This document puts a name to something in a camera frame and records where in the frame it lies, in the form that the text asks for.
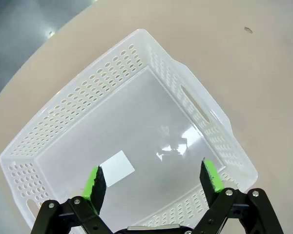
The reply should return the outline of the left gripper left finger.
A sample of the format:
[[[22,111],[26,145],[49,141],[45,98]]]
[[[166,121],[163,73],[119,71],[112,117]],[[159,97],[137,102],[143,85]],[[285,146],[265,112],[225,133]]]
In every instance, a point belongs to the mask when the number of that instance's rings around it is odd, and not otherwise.
[[[74,227],[82,227],[86,234],[112,234],[99,217],[106,192],[101,166],[93,168],[81,196],[60,204],[45,201],[38,212],[31,234],[69,234]]]

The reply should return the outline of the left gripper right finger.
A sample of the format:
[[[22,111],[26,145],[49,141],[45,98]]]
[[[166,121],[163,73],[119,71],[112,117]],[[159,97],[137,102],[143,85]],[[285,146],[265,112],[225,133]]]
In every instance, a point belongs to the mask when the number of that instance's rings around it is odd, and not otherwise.
[[[284,234],[263,189],[225,187],[211,160],[202,161],[199,178],[209,209],[192,234],[220,234],[228,219],[238,219],[245,234]]]

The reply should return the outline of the white perforated plastic basket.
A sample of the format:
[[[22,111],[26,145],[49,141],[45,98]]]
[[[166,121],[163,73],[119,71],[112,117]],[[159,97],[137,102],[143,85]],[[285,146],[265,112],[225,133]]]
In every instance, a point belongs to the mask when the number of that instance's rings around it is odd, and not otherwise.
[[[258,177],[219,105],[143,29],[46,103],[1,153],[0,165],[32,227],[46,200],[80,195],[93,168],[119,151],[135,171],[106,189],[100,216],[112,231],[194,227],[208,208],[199,179],[204,159],[241,191]]]

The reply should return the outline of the white rectangular sticker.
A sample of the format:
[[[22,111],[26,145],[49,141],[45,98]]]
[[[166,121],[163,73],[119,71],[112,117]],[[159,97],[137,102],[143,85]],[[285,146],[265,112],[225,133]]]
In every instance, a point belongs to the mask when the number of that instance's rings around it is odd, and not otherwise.
[[[134,167],[123,151],[119,151],[100,164],[107,187],[124,179],[135,171]]]

